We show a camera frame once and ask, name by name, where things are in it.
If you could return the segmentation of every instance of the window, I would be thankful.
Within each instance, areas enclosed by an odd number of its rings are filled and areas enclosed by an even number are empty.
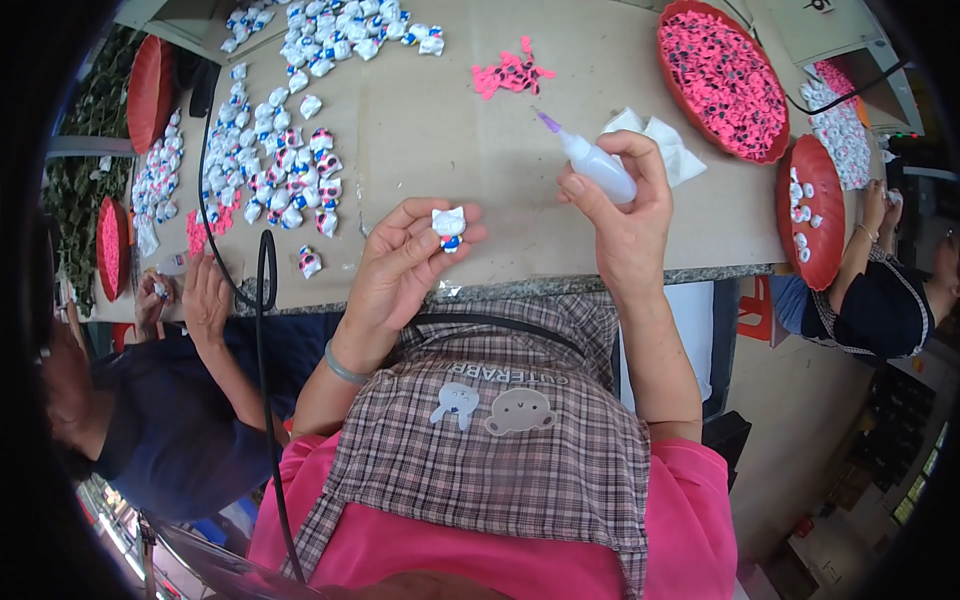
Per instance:
[[[917,479],[914,480],[913,485],[910,486],[910,489],[906,493],[906,497],[900,503],[900,505],[894,509],[894,521],[897,524],[902,525],[910,518],[910,514],[913,513],[913,507],[917,505],[917,500],[920,498],[920,494],[924,491],[924,486],[926,485],[926,478],[930,476],[930,473],[933,472],[933,467],[937,464],[937,455],[940,452],[940,448],[944,445],[944,439],[947,437],[947,424],[944,423],[943,428],[940,430],[940,435],[937,437],[936,444],[933,445],[933,449],[930,450],[930,456],[926,458],[924,463],[924,468],[921,469],[920,474],[917,475]]]

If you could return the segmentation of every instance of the red oval basket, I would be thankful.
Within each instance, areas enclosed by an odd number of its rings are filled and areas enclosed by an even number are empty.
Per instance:
[[[813,214],[824,218],[816,229],[809,222],[794,223],[790,218],[790,167],[797,168],[801,184],[810,182],[816,189],[813,198],[801,199],[801,204],[808,205]],[[809,133],[797,140],[777,170],[777,226],[783,251],[794,270],[810,289],[826,290],[843,259],[847,217],[836,167],[820,140]],[[798,231],[806,236],[810,248],[810,260],[805,263],[800,262],[793,242],[793,235]]]
[[[107,240],[104,237],[104,223],[107,219],[116,221],[117,237],[115,240]],[[113,244],[116,244],[113,251],[117,255],[117,264],[113,266],[117,282],[115,288],[110,285],[110,265],[107,264],[106,260],[108,245]],[[104,197],[103,203],[100,204],[100,214],[97,216],[97,270],[100,272],[100,283],[104,287],[107,300],[113,302],[120,298],[127,286],[127,279],[130,278],[130,238],[127,230],[127,213],[124,212],[123,206],[110,196]]]
[[[677,106],[680,107],[680,110],[684,112],[686,118],[689,119],[693,127],[697,130],[713,145],[715,145],[720,150],[726,152],[727,154],[736,156],[741,160],[746,160],[748,162],[755,162],[756,164],[771,164],[777,162],[783,157],[783,153],[786,152],[787,146],[790,145],[790,119],[783,123],[783,127],[780,129],[780,133],[777,137],[774,138],[773,143],[770,145],[770,150],[767,151],[767,156],[764,156],[760,159],[751,159],[744,158],[743,156],[738,155],[732,149],[728,148],[717,135],[712,132],[707,125],[700,119],[700,115],[686,103],[686,98],[684,98],[684,93],[680,90],[680,86],[677,82],[673,81],[673,76],[670,74],[670,65],[667,64],[666,57],[663,55],[663,52],[660,50],[660,28],[670,20],[674,15],[680,12],[695,11],[702,14],[712,14],[716,18],[720,19],[724,25],[735,30],[741,34],[744,40],[750,42],[754,45],[756,53],[759,54],[760,58],[770,66],[770,70],[776,76],[776,72],[773,71],[773,66],[770,65],[770,60],[767,58],[763,49],[756,45],[756,41],[748,34],[740,24],[727,16],[727,14],[720,9],[715,9],[709,4],[704,4],[703,2],[697,2],[696,0],[677,0],[673,4],[668,5],[663,12],[660,14],[660,24],[657,29],[657,63],[660,65],[660,72],[663,74],[663,80],[666,81],[666,87],[670,90],[670,94],[673,96],[674,102],[677,103]],[[783,92],[783,86],[780,85],[780,79],[777,78],[777,87],[780,88],[780,94],[783,95],[783,101],[786,102],[786,94]]]
[[[163,135],[173,96],[174,51],[157,36],[146,36],[136,57],[127,88],[127,129],[140,155]]]

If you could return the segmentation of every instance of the fingernail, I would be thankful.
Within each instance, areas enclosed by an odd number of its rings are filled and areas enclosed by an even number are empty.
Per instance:
[[[560,187],[564,189],[564,192],[570,199],[579,198],[583,195],[585,188],[580,180],[575,177],[568,177],[564,179],[564,182],[560,184]]]
[[[420,234],[420,247],[423,249],[431,248],[434,245],[433,229],[427,229]]]

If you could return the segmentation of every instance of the person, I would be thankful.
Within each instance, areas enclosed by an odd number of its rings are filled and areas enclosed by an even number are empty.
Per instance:
[[[863,220],[826,292],[814,292],[796,275],[769,277],[774,314],[784,329],[888,359],[920,352],[949,314],[960,298],[960,239],[950,235],[937,245],[933,277],[924,280],[904,267],[893,256],[903,202],[890,202],[885,189],[884,181],[870,181]]]
[[[168,298],[154,284],[162,283]],[[230,290],[212,257],[197,257],[182,300],[189,337],[156,340],[174,301],[165,276],[148,272],[135,292],[135,334],[87,364],[69,328],[54,320],[40,358],[46,412],[67,474],[97,473],[134,507],[168,521],[196,521],[263,485],[271,475],[252,319],[228,319]],[[323,355],[339,315],[265,320],[271,426],[293,415],[300,388]]]
[[[596,227],[609,293],[420,306],[455,253],[407,199],[377,224],[280,464],[307,585],[329,598],[730,598],[727,465],[700,444],[700,391],[663,291],[673,201],[656,143],[620,155],[617,207],[567,166],[561,203]],[[636,415],[612,393],[622,324]],[[275,492],[248,558],[288,577]]]

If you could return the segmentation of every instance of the bracelet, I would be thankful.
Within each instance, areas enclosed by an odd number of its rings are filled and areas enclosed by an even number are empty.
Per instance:
[[[333,356],[333,351],[330,349],[330,345],[333,344],[333,338],[330,338],[326,342],[326,348],[324,348],[324,357],[326,358],[326,365],[330,367],[330,370],[337,373],[337,376],[348,381],[355,385],[363,385],[367,383],[367,380],[370,379],[368,374],[362,374],[359,372],[353,372],[348,369],[345,369],[343,365]]]
[[[867,237],[870,238],[870,242],[871,242],[872,244],[875,244],[875,243],[876,243],[876,239],[874,238],[873,235],[870,234],[870,230],[867,229],[867,226],[863,225],[862,223],[858,223],[856,226],[859,227],[859,228],[863,228],[863,230],[867,232]]]

